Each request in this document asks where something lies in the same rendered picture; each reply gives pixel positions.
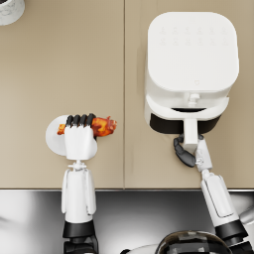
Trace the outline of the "white round plate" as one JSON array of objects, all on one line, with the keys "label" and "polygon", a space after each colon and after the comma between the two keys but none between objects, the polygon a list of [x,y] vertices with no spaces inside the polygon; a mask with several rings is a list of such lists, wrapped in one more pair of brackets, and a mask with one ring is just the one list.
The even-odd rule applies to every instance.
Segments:
[{"label": "white round plate", "polygon": [[51,122],[46,131],[46,143],[56,154],[66,156],[64,144],[64,129],[69,115],[57,117]]}]

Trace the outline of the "white air fryer body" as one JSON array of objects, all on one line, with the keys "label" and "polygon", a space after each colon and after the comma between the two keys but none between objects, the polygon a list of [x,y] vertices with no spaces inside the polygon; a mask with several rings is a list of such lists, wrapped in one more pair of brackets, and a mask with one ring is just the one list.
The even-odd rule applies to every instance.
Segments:
[{"label": "white air fryer body", "polygon": [[148,29],[146,94],[168,108],[208,108],[239,73],[232,23],[212,12],[168,12]]}]

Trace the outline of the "air fryer drawer with handle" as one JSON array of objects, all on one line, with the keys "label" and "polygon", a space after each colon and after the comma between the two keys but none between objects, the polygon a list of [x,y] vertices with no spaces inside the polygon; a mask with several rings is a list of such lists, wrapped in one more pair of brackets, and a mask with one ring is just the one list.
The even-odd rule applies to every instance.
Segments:
[{"label": "air fryer drawer with handle", "polygon": [[229,98],[208,108],[168,108],[145,98],[145,119],[155,131],[163,134],[183,134],[184,149],[191,154],[196,150],[198,135],[209,132],[226,109]]}]

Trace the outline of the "dark round robot body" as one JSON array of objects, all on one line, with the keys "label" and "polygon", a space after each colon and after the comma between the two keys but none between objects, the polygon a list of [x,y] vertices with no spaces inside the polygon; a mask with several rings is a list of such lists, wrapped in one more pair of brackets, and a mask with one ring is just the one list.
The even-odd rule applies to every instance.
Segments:
[{"label": "dark round robot body", "polygon": [[168,234],[159,244],[125,249],[120,254],[232,254],[232,251],[211,233],[188,230]]}]

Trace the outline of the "white marbled pot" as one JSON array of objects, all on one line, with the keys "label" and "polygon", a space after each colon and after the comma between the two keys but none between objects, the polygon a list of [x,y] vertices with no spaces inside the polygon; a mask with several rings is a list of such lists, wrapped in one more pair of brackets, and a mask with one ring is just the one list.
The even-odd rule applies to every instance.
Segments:
[{"label": "white marbled pot", "polygon": [[0,26],[13,24],[25,11],[24,0],[0,0]]}]

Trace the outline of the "roasted drumstick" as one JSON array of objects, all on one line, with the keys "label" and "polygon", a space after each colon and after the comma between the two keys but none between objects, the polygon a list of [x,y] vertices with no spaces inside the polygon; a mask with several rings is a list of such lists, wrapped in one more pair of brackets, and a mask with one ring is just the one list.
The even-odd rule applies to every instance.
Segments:
[{"label": "roasted drumstick", "polygon": [[112,120],[110,117],[95,117],[91,123],[93,137],[103,137],[112,134],[116,129],[116,126],[117,122],[115,120]]}]

